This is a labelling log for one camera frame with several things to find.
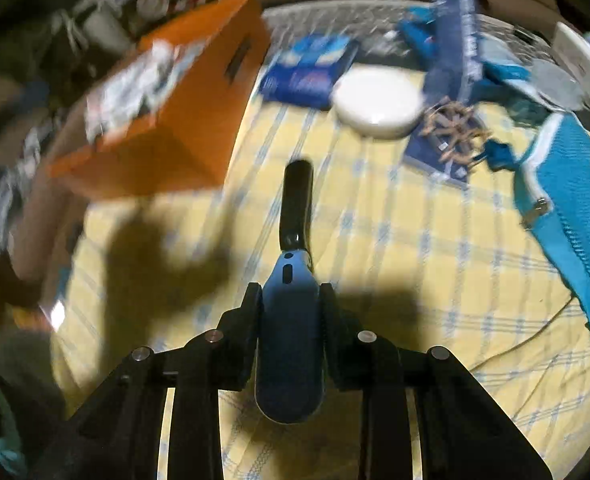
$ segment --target yellow bed sheet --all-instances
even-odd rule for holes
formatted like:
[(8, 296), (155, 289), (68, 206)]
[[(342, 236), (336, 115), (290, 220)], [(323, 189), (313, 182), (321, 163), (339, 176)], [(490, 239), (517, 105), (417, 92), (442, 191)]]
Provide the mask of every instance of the yellow bed sheet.
[[(480, 109), (517, 151), (536, 134), (496, 105)], [(54, 347), (70, 410), (133, 348), (184, 345), (268, 278), (283, 170), (306, 156), (320, 282), (396, 345), (450, 348), (563, 478), (590, 445), (585, 316), (520, 227), (511, 173), (483, 164), (468, 190), (454, 189), (400, 165), (407, 142), (362, 139), (332, 114), (254, 98), (223, 190), (93, 205)], [(313, 420), (286, 427), (261, 416), (250, 388), (220, 392), (226, 478), (355, 478), (358, 403), (331, 389)]]

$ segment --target checkered fabric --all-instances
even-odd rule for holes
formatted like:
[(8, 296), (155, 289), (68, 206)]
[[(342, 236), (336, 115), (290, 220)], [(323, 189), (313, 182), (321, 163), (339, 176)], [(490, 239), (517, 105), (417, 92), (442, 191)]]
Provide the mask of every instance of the checkered fabric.
[[(420, 86), (423, 75), (408, 73)], [(535, 134), (496, 105), (480, 113), (517, 152)], [(450, 348), (563, 478), (590, 445), (585, 316), (520, 227), (511, 173), (481, 164), (462, 191), (400, 165), (407, 142), (364, 139), (332, 114), (254, 98), (223, 190), (93, 205), (54, 345), (70, 408), (131, 349), (182, 346), (239, 306), (248, 282), (265, 282), (280, 254), (284, 167), (306, 156), (319, 281), (396, 345)], [(312, 420), (280, 426), (251, 388), (220, 392), (226, 478), (355, 478), (359, 402), (330, 389)]]

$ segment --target orange box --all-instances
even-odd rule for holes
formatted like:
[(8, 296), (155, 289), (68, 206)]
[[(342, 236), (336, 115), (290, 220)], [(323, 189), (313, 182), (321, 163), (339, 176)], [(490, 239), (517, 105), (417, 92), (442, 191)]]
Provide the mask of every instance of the orange box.
[(50, 175), (92, 200), (221, 186), (270, 43), (261, 14), (256, 0), (221, 0), (142, 38), (141, 52), (153, 40), (206, 46), (158, 111), (58, 158)]

